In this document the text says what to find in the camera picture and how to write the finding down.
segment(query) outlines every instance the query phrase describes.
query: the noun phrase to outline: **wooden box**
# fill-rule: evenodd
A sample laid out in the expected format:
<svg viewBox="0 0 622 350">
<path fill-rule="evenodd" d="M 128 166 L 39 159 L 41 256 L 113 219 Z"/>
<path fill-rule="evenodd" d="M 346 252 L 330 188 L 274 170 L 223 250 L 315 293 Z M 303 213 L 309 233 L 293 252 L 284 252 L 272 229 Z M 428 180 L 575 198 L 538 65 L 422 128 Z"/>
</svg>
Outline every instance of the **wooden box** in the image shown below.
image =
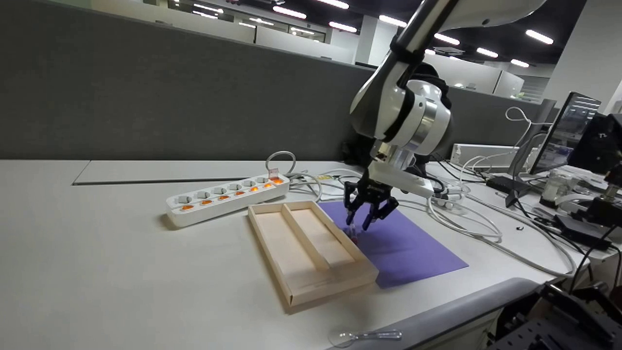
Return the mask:
<svg viewBox="0 0 622 350">
<path fill-rule="evenodd" d="M 377 268 L 315 201 L 249 205 L 286 310 L 373 283 Z"/>
</svg>

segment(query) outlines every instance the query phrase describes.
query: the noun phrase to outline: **purple mat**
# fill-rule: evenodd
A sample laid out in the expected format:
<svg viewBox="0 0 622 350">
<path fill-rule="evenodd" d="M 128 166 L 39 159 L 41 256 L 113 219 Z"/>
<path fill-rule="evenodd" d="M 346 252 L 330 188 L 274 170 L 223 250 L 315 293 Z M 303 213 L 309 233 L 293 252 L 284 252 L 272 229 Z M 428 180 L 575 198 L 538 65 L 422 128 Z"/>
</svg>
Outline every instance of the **purple mat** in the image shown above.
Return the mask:
<svg viewBox="0 0 622 350">
<path fill-rule="evenodd" d="M 319 205 L 338 227 L 346 227 L 346 207 L 342 201 L 321 201 Z M 385 219 L 373 221 L 367 231 L 361 231 L 367 211 L 369 205 L 361 205 L 354 217 L 354 233 L 352 229 L 344 231 L 377 266 L 377 283 L 381 287 L 408 283 L 466 266 L 464 260 L 447 250 L 398 209 Z"/>
</svg>

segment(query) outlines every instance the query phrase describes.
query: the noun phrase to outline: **white table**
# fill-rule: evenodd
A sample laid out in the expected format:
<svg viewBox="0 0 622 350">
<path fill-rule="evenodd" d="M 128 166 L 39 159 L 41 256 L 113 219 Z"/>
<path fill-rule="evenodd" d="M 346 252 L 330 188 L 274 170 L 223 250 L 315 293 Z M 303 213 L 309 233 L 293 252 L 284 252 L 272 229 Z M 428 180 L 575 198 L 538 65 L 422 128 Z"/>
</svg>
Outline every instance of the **white table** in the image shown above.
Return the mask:
<svg viewBox="0 0 622 350">
<path fill-rule="evenodd" d="M 299 163 L 305 166 L 344 168 Z M 185 229 L 163 217 L 167 196 L 202 182 L 72 184 L 237 170 L 247 176 L 264 168 L 260 161 L 0 161 L 0 347 L 326 347 L 334 326 L 379 328 L 507 277 L 552 279 L 402 207 L 468 268 L 391 289 L 373 285 L 286 314 L 245 211 Z M 286 200 L 309 198 L 291 192 Z M 472 207 L 503 227 L 505 246 L 566 268 L 538 233 Z"/>
</svg>

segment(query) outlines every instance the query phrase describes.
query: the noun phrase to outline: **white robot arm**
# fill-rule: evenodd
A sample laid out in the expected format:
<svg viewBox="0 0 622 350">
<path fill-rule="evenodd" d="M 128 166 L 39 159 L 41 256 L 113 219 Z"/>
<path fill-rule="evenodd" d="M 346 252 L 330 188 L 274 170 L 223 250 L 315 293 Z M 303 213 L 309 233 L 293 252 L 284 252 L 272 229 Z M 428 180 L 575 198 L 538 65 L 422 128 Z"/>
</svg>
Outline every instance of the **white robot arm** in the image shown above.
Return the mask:
<svg viewBox="0 0 622 350">
<path fill-rule="evenodd" d="M 422 196 L 435 194 L 429 178 L 406 166 L 416 155 L 428 157 L 449 141 L 451 110 L 443 89 L 433 79 L 412 79 L 433 32 L 455 26 L 494 26 L 531 15 L 546 0 L 422 0 L 404 30 L 391 42 L 391 52 L 352 100 L 350 116 L 358 133 L 373 137 L 371 163 L 363 178 L 346 184 L 348 223 L 369 201 L 363 229 L 387 217 L 398 201 L 396 186 Z"/>
</svg>

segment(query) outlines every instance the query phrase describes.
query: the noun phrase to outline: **white power strip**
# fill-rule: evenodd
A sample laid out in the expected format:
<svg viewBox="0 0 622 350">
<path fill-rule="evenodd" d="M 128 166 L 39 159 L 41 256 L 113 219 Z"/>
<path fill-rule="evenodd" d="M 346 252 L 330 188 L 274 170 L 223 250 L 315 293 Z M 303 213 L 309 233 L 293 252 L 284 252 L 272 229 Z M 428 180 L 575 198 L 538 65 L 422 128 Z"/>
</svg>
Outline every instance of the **white power strip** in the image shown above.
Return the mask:
<svg viewBox="0 0 622 350">
<path fill-rule="evenodd" d="M 192 225 L 288 194 L 290 178 L 258 174 L 218 186 L 206 186 L 167 198 L 167 215 L 177 227 Z"/>
</svg>

